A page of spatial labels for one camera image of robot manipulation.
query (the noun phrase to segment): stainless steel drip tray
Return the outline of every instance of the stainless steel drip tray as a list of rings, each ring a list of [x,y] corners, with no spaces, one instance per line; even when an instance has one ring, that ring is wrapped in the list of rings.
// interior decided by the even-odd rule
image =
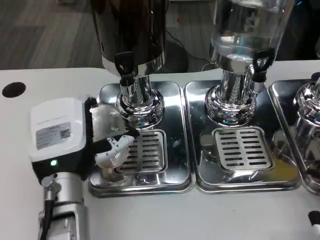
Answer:
[[[129,146],[129,155],[120,167],[106,170],[96,167],[89,177],[89,191],[96,197],[184,193],[195,180],[190,166],[186,134],[186,111],[181,89],[172,82],[152,82],[164,99],[161,121],[140,131],[140,137]],[[100,92],[101,103],[115,105],[119,84],[108,84]]]
[[[205,193],[225,193],[298,187],[300,176],[294,161],[273,142],[281,126],[266,89],[259,93],[256,113],[247,126],[221,127],[205,110],[207,91],[219,83],[194,81],[184,89],[198,188]]]
[[[116,169],[125,176],[132,174],[158,174],[166,170],[167,138],[162,130],[142,132],[129,146],[126,161]]]
[[[282,152],[292,150],[294,159],[302,175],[303,185],[313,194],[320,194],[320,179],[308,174],[307,168],[320,168],[320,128],[298,115],[297,91],[311,79],[282,80],[273,83],[268,91],[283,127],[275,134],[275,139],[285,135],[289,145],[281,146]]]
[[[259,127],[216,128],[217,157],[226,170],[263,170],[272,166],[264,132]]]

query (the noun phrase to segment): black cable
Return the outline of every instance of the black cable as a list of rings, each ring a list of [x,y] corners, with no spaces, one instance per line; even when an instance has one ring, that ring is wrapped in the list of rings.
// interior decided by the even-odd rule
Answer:
[[[44,217],[42,220],[42,233],[40,240],[46,240],[47,234],[50,229],[52,215],[54,211],[55,200],[45,200],[44,201]]]
[[[189,52],[186,50],[184,44],[183,44],[178,38],[174,37],[168,30],[166,30],[166,32],[169,34],[169,36],[170,36],[173,40],[177,41],[177,42],[181,45],[181,47],[184,49],[184,51],[186,52],[187,55],[189,55],[190,57],[192,57],[192,58],[194,58],[194,59],[197,59],[197,60],[206,61],[208,64],[210,64],[210,62],[209,62],[207,59],[205,59],[205,58],[193,56],[191,53],[189,53]]]

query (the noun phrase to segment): white countertop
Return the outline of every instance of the white countertop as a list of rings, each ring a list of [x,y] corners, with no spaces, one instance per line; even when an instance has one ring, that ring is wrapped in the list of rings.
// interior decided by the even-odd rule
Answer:
[[[275,62],[267,85],[309,78],[320,61]],[[155,74],[152,81],[219,79],[221,70]],[[27,154],[28,113],[32,106],[61,97],[96,96],[118,82],[103,69],[69,68],[0,71],[0,89],[23,82],[16,98],[0,96],[0,239],[35,240],[43,190]],[[196,188],[184,194],[97,199],[84,191],[91,240],[312,240],[308,212],[320,209],[320,197],[303,187],[292,191],[213,194]]]

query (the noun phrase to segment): robotic arm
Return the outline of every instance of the robotic arm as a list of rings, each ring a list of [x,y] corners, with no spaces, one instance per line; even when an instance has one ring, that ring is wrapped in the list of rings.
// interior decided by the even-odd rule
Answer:
[[[128,151],[139,136],[136,129],[130,128],[124,134],[94,142],[91,110],[95,107],[94,98],[85,102],[60,98],[31,109],[29,156],[44,188],[39,240],[89,239],[83,181],[95,164],[102,168],[121,165],[125,158],[118,155]]]

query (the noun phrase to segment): qr code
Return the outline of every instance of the qr code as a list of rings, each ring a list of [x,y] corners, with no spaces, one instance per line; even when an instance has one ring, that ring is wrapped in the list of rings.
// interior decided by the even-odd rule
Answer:
[[[66,129],[66,130],[61,130],[61,131],[60,131],[61,139],[69,138],[70,135],[71,135],[70,128],[68,128],[68,129]]]

